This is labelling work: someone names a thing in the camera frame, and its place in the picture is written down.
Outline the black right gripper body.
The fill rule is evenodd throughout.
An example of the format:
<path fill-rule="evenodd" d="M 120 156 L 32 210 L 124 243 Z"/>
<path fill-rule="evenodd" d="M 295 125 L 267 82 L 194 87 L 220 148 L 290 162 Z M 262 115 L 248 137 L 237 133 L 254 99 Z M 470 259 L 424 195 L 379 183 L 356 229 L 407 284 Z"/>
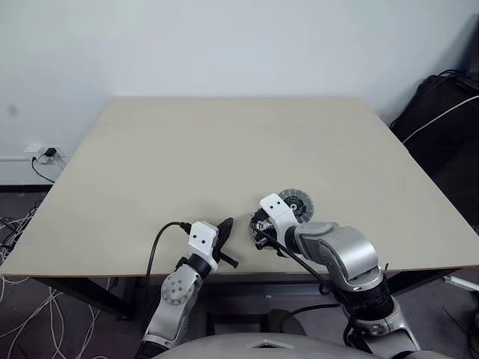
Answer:
<path fill-rule="evenodd" d="M 276 229 L 269 220 L 260 223 L 260 239 L 268 239 L 268 246 L 264 249 L 275 251 L 278 257 L 285 257 L 278 246 Z"/>

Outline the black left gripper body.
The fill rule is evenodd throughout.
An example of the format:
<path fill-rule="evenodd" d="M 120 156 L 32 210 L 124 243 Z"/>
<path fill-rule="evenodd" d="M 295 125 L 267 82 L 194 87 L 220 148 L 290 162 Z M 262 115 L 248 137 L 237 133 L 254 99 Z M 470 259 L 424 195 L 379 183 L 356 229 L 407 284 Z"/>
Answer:
<path fill-rule="evenodd" d="M 215 260 L 217 264 L 223 261 L 223 262 L 226 262 L 228 265 L 232 266 L 234 269 L 236 269 L 239 265 L 239 262 L 222 252 L 222 247 L 224 244 L 225 244 L 225 241 L 221 241 L 220 239 L 216 241 L 216 244 L 213 247 L 213 259 Z"/>

